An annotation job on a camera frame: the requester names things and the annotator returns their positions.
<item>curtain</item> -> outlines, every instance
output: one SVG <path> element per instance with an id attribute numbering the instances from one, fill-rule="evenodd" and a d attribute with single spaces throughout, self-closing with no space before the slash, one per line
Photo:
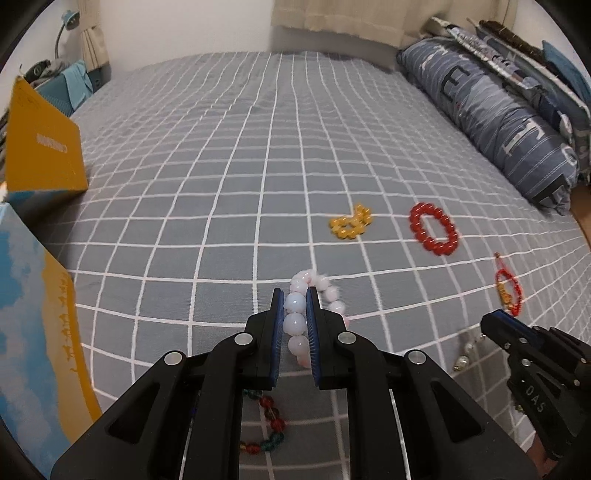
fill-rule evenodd
<path id="1" fill-rule="evenodd" d="M 271 23 L 406 47 L 427 33 L 443 33 L 429 20 L 433 15 L 473 31 L 468 17 L 511 28 L 516 11 L 517 0 L 275 0 Z"/>
<path id="2" fill-rule="evenodd" d="M 99 0 L 78 0 L 80 9 L 80 39 L 86 70 L 91 72 L 109 63 L 105 36 L 100 27 Z"/>

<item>pearl bead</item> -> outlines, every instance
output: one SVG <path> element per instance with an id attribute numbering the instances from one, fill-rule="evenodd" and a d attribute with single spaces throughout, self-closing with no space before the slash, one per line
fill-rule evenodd
<path id="1" fill-rule="evenodd" d="M 291 279 L 290 283 L 290 291 L 301 293 L 302 295 L 306 295 L 308 291 L 308 284 L 303 278 L 294 277 Z"/>
<path id="2" fill-rule="evenodd" d="M 342 315 L 345 313 L 345 304 L 340 300 L 334 301 L 329 305 L 329 310 Z"/>
<path id="3" fill-rule="evenodd" d="M 461 355 L 457 358 L 453 369 L 456 372 L 461 372 L 470 364 L 470 359 L 466 355 Z"/>
<path id="4" fill-rule="evenodd" d="M 468 342 L 464 345 L 464 353 L 466 355 L 470 355 L 474 351 L 474 344 L 472 342 Z"/>
<path id="5" fill-rule="evenodd" d="M 306 331 L 306 319 L 301 313 L 290 313 L 283 320 L 283 331 L 287 335 L 301 335 Z"/>
<path id="6" fill-rule="evenodd" d="M 325 291 L 330 287 L 330 280 L 326 275 L 318 275 L 314 284 L 319 291 Z"/>
<path id="7" fill-rule="evenodd" d="M 290 341 L 287 342 L 287 348 L 295 356 L 310 354 L 310 344 L 308 343 L 308 339 L 303 335 L 291 337 Z"/>
<path id="8" fill-rule="evenodd" d="M 297 274 L 294 275 L 294 278 L 302 278 L 307 284 L 310 284 L 310 282 L 312 281 L 312 270 L 302 270 L 299 271 Z"/>
<path id="9" fill-rule="evenodd" d="M 324 291 L 324 298 L 326 298 L 326 301 L 329 303 L 337 301 L 339 299 L 339 288 L 334 285 L 328 287 Z"/>
<path id="10" fill-rule="evenodd" d="M 285 298 L 283 308 L 287 310 L 287 313 L 304 313 L 306 311 L 306 298 L 301 293 L 294 291 Z"/>
<path id="11" fill-rule="evenodd" d="M 311 368 L 312 367 L 312 360 L 310 359 L 310 355 L 298 356 L 297 364 L 303 368 Z"/>

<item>cardboard box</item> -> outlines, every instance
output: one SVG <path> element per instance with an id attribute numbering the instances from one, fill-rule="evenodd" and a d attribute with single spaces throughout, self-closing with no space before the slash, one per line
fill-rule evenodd
<path id="1" fill-rule="evenodd" d="M 21 77 L 10 101 L 2 189 L 26 222 L 88 189 L 78 126 Z"/>
<path id="2" fill-rule="evenodd" d="M 0 416 L 46 478 L 100 416 L 74 284 L 12 207 L 0 205 Z"/>

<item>bed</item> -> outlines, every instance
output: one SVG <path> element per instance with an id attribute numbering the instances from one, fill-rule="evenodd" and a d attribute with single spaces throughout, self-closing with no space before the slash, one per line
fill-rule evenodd
<path id="1" fill-rule="evenodd" d="M 522 321 L 591 338 L 577 223 L 531 206 L 400 72 L 318 53 L 205 54 L 115 79 L 73 119 L 89 190 L 36 234 L 75 280 L 103 410 L 167 351 L 194 355 L 241 331 L 306 268 L 340 288 L 350 330 L 386 351 L 424 350 L 521 445 L 533 430 L 513 408 L 505 354 L 485 340 L 452 369 L 501 307 L 494 253 L 522 284 Z M 337 239 L 329 218 L 357 202 L 373 223 Z M 414 239 L 417 202 L 453 218 L 453 255 Z M 273 397 L 287 438 L 243 454 L 241 478 L 348 478 L 346 396 L 317 391 L 286 343 Z M 243 439 L 260 441 L 262 420 L 245 400 Z"/>

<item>blue lamp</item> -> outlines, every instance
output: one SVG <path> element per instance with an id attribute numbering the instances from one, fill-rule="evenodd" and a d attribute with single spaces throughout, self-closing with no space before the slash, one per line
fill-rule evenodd
<path id="1" fill-rule="evenodd" d="M 60 32 L 57 34 L 56 39 L 56 47 L 54 49 L 54 53 L 56 54 L 56 59 L 59 57 L 57 52 L 57 46 L 60 42 L 61 33 L 66 30 L 74 30 L 80 24 L 80 12 L 73 12 L 72 10 L 66 10 L 61 15 L 61 28 Z"/>

